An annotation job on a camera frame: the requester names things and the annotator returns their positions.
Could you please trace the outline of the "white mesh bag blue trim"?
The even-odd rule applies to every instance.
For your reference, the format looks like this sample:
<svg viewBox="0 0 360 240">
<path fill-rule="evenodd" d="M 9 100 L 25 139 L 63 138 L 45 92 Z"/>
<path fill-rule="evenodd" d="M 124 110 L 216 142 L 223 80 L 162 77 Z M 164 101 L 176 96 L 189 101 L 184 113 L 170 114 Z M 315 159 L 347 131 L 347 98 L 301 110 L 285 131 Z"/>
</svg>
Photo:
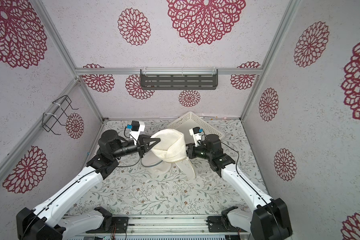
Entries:
<svg viewBox="0 0 360 240">
<path fill-rule="evenodd" d="M 150 173 L 156 176 L 166 174 L 172 167 L 171 163 L 164 162 L 152 152 L 148 152 L 143 156 L 141 164 Z"/>
</svg>

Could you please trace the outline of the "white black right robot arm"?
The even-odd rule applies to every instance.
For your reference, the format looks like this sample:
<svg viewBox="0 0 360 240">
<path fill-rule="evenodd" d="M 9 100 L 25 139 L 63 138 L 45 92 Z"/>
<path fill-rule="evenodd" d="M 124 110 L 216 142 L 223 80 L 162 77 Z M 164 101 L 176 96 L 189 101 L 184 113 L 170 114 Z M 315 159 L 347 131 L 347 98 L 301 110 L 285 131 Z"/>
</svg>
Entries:
<svg viewBox="0 0 360 240">
<path fill-rule="evenodd" d="M 188 144 L 190 159 L 207 160 L 213 172 L 230 184 L 244 199 L 250 211 L 245 212 L 237 206 L 222 211 L 221 216 L 209 217 L 210 230 L 217 227 L 234 232 L 243 230 L 254 240 L 285 240 L 293 234 L 289 211 L 282 199 L 273 199 L 260 190 L 242 173 L 238 163 L 225 154 L 218 135 L 194 134 L 194 143 Z"/>
</svg>

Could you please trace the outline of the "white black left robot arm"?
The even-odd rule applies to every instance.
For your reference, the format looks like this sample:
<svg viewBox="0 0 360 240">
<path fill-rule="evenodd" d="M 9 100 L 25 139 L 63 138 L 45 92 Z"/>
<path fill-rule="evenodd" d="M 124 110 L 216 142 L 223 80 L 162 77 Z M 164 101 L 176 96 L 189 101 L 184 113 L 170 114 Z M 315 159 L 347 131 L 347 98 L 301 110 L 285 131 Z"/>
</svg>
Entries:
<svg viewBox="0 0 360 240">
<path fill-rule="evenodd" d="M 120 158 L 135 153 L 142 158 L 160 141 L 148 135 L 127 140 L 115 130 L 103 132 L 97 154 L 77 176 L 43 203 L 33 209 L 24 208 L 17 214 L 18 239 L 67 240 L 84 232 L 109 232 L 113 227 L 113 215 L 103 207 L 80 216 L 63 217 L 74 203 L 119 167 Z"/>
</svg>

